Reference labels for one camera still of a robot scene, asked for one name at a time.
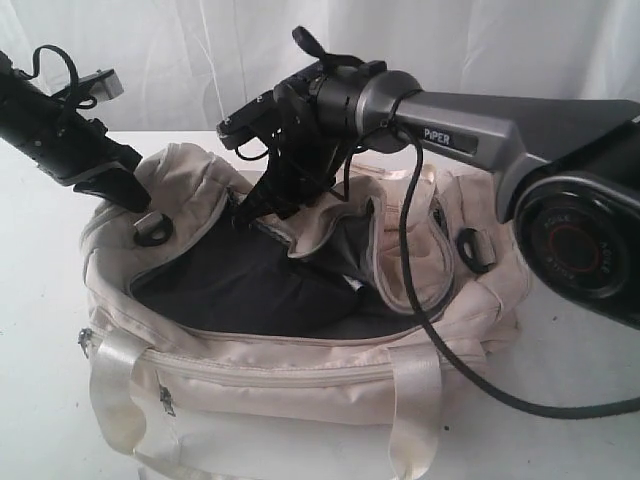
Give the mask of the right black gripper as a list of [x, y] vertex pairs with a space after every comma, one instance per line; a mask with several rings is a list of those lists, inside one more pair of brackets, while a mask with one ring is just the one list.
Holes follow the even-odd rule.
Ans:
[[274, 89], [280, 132], [269, 145], [267, 168], [245, 197], [232, 196], [233, 225], [248, 228], [267, 215], [286, 219], [332, 190], [348, 147], [325, 135], [313, 106], [288, 84]]

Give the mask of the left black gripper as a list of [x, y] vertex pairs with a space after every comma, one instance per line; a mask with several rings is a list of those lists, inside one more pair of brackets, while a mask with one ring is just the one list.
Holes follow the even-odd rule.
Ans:
[[44, 171], [49, 176], [134, 213], [144, 212], [151, 203], [134, 175], [140, 161], [131, 146], [109, 138], [97, 119], [44, 124]]

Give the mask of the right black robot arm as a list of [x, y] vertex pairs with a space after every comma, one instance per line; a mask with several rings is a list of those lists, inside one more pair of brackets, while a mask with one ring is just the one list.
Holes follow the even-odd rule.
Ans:
[[409, 145], [490, 173], [494, 212], [551, 290], [639, 324], [639, 105], [425, 91], [381, 60], [327, 52], [292, 33], [312, 63], [222, 120], [223, 145], [266, 147], [243, 221], [289, 216], [329, 191], [358, 151]]

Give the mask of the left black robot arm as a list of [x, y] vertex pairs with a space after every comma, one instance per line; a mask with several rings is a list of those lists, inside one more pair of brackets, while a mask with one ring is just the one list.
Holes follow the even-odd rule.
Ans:
[[[32, 83], [41, 73], [43, 51], [57, 54], [69, 74], [65, 88], [52, 95]], [[32, 66], [29, 74], [1, 55], [1, 138], [58, 184], [130, 212], [145, 211], [151, 197], [134, 175], [141, 155], [110, 139], [102, 121], [80, 114], [123, 93], [115, 70], [81, 77], [71, 57], [54, 45], [35, 49]]]

